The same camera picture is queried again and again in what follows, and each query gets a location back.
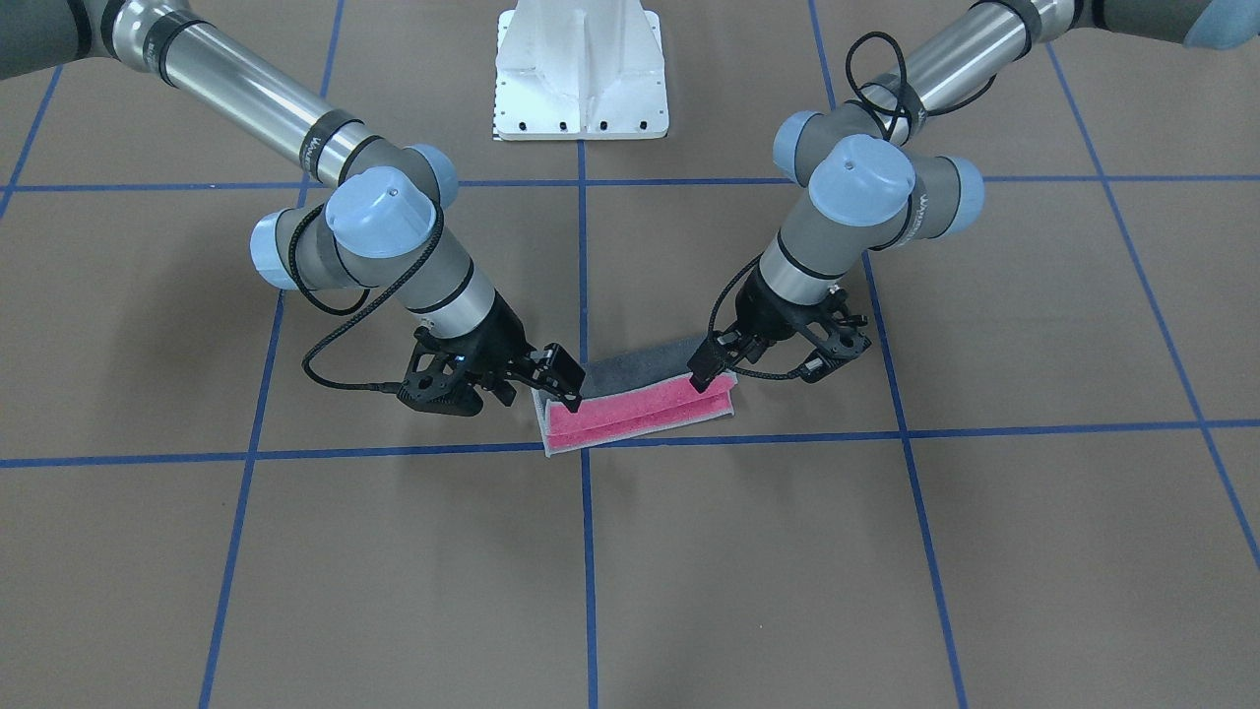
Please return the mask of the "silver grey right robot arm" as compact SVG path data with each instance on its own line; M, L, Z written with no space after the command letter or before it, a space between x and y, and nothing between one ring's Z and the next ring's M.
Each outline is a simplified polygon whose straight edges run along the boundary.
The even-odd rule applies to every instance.
M257 273L339 324L302 355L329 390L377 392L416 412L472 417L483 395L510 406L517 387L580 409L583 368L558 343L537 349L512 306L446 224L459 180L431 145L398 147L222 31L186 1L5 1L3 77L105 58L231 121L292 162L315 205L260 220ZM343 382L318 355L388 301L415 319L404 375Z

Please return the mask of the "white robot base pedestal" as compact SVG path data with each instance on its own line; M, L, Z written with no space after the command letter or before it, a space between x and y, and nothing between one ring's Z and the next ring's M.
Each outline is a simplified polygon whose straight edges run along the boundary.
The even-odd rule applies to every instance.
M669 133L662 18L639 1L518 1L496 21L491 135L629 141Z

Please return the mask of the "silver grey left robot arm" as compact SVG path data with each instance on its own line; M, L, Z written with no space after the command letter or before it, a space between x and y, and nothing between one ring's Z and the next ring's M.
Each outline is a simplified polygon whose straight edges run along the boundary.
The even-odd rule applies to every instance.
M839 280L866 251L937 239L976 220L982 174L960 157L905 152L931 118L976 99L1008 64L1071 29L1217 50L1257 34L1255 1L976 1L926 45L895 45L891 71L850 84L828 113L799 112L772 157L803 188L762 254L740 271L736 319L712 329L689 359L694 390L721 373L751 375L775 343L801 336L813 351L788 380L819 382L868 348L867 319L850 314Z

